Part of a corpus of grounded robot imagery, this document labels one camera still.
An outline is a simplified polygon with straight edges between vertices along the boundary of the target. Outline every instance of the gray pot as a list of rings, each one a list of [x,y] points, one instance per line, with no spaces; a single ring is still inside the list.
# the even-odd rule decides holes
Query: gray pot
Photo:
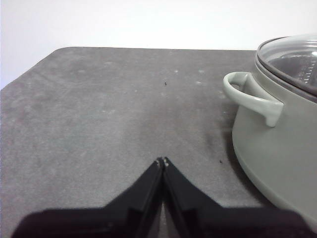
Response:
[[[254,70],[229,73],[223,83],[240,105],[232,138],[245,173],[317,232],[317,35],[263,43]]]

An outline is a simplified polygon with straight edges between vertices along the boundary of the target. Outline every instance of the white wall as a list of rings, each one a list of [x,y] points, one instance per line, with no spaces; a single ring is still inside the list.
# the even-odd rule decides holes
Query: white wall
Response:
[[[316,23],[317,0],[2,0],[1,88],[62,47],[255,50]]]

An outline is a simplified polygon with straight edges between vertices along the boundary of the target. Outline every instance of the gray countertop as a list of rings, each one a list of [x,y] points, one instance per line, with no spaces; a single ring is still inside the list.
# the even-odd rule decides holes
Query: gray countertop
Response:
[[[271,206],[235,157],[222,91],[254,54],[73,47],[37,63],[1,91],[2,237],[31,212],[106,205],[160,156],[222,206]]]

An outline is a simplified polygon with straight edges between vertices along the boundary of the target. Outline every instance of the glass lid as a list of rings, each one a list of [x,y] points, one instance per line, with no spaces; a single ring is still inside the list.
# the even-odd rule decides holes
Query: glass lid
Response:
[[[271,73],[317,96],[317,33],[264,42],[257,55]]]

